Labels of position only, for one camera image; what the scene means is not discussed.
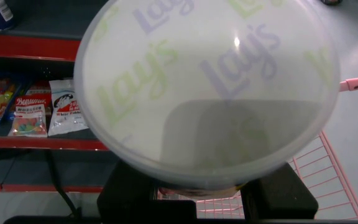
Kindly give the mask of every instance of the shopping cart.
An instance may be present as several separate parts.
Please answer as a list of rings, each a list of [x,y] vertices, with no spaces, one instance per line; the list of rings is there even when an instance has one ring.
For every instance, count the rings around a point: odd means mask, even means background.
[[[340,91],[358,90],[358,78],[341,82]],[[358,220],[358,199],[324,131],[288,161],[319,203],[315,219]],[[193,200],[181,195],[159,199]],[[198,218],[246,218],[240,192],[230,198],[193,200]]]

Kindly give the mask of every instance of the floor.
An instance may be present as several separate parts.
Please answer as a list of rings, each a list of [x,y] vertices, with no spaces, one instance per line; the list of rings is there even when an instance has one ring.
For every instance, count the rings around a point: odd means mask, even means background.
[[[339,7],[308,1],[334,39],[340,55],[342,79],[358,77],[358,0],[344,0]],[[358,196],[358,91],[340,94],[325,130]],[[70,197],[83,207],[85,215],[98,214],[97,195],[70,194]],[[70,211],[55,193],[0,193],[0,223],[14,215],[41,214],[69,215]]]

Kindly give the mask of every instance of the product label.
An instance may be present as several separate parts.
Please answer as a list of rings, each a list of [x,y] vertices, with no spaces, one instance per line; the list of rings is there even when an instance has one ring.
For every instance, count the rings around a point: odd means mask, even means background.
[[[147,93],[150,100],[157,100],[166,92],[167,76],[163,67],[176,62],[178,58],[177,52],[167,45],[168,40],[162,40],[157,45],[150,44],[150,51],[144,57],[145,63],[136,61],[132,68],[121,73],[109,88],[100,86],[97,89],[96,94],[101,100],[110,126],[114,126],[136,108],[135,96],[146,86],[150,87]]]
[[[0,0],[0,13],[6,22],[13,18],[12,11],[7,6],[5,0]]]
[[[195,7],[194,0],[154,0],[145,9],[136,9],[132,13],[146,34],[151,34],[170,20],[174,9],[179,15],[187,16]]]
[[[257,14],[264,9],[264,4],[268,1],[260,0],[226,0],[227,3],[243,18],[248,19],[249,17]],[[283,5],[285,0],[270,0],[270,3],[279,7]]]
[[[303,54],[305,59],[316,69],[318,75],[328,88],[333,86],[333,65],[329,61],[328,49],[323,47],[317,51],[307,51]]]
[[[279,48],[279,36],[267,32],[265,24],[248,28],[250,34],[244,39],[236,39],[236,49],[228,49],[218,55],[215,62],[204,60],[199,64],[212,86],[225,100],[233,100],[250,85],[251,80],[247,77],[249,72],[260,72],[264,80],[277,74],[277,63],[270,52]],[[261,71],[252,70],[258,63],[262,63]]]

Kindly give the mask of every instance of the clear plastic lid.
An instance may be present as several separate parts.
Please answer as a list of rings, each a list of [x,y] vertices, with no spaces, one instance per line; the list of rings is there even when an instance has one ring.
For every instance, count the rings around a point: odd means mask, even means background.
[[[109,1],[75,91],[92,131],[134,167],[219,187],[284,163],[331,114],[336,54],[302,0]]]

